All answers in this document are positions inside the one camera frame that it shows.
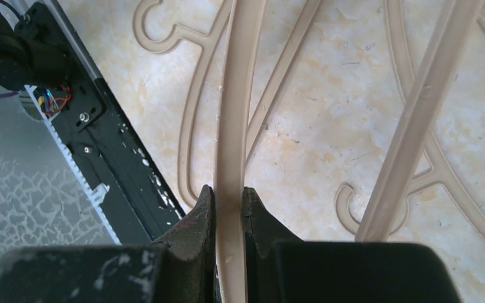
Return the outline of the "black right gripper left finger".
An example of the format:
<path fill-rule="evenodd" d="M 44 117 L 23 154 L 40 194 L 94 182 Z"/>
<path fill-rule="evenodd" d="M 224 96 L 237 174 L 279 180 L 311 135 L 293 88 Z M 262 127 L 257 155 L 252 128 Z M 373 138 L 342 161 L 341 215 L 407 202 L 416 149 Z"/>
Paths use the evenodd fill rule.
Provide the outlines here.
<path fill-rule="evenodd" d="M 215 198 L 150 244 L 21 247 L 0 257 L 0 302 L 215 302 Z"/>

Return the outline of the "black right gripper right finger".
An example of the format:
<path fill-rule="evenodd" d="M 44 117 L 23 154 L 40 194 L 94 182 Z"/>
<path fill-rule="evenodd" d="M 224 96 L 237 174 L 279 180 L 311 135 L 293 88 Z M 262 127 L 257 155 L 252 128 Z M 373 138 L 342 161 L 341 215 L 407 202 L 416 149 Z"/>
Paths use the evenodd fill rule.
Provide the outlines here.
<path fill-rule="evenodd" d="M 303 241 L 258 193 L 242 197 L 250 302 L 459 302 L 442 260 L 398 242 Z"/>

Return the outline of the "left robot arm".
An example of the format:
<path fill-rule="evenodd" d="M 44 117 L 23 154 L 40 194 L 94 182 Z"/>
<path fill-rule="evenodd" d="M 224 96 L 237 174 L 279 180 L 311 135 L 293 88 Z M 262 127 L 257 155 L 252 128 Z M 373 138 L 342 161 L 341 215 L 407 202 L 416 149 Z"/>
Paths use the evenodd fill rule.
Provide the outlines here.
<path fill-rule="evenodd" d="M 59 87 L 69 75 L 69 59 L 56 46 L 18 35 L 0 12 L 0 86 Z"/>

